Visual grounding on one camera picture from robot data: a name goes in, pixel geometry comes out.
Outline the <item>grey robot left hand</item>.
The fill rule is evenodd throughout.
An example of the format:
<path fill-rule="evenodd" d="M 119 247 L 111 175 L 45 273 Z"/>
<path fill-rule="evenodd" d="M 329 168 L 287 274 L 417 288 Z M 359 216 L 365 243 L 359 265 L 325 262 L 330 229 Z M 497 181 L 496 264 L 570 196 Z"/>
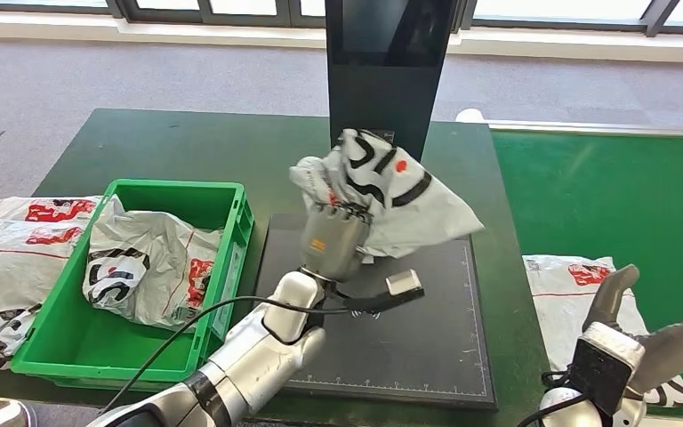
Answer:
<path fill-rule="evenodd" d="M 301 235 L 301 268 L 326 281 L 344 282 L 359 269 L 371 216 L 348 205 L 314 204 Z"/>

